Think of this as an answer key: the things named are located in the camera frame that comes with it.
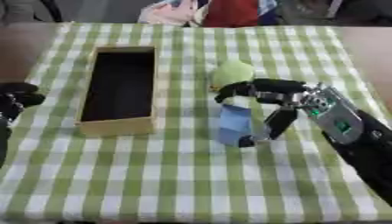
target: cardboard box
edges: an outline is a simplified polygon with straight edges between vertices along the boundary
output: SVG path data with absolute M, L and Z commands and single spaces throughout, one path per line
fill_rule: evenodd
M 98 47 L 76 125 L 89 137 L 154 131 L 153 46 Z

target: gingham tablecloth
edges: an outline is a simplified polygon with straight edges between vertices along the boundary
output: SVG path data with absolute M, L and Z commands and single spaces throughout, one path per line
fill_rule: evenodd
M 74 118 L 95 46 L 155 45 L 157 133 L 85 138 Z M 16 121 L 0 171 L 0 217 L 300 222 L 392 219 L 305 115 L 257 148 L 216 142 L 208 75 L 240 59 L 257 77 L 324 81 L 387 121 L 330 27 L 193 29 L 63 24 L 30 76 L 47 94 Z M 274 109 L 253 101 L 255 126 Z

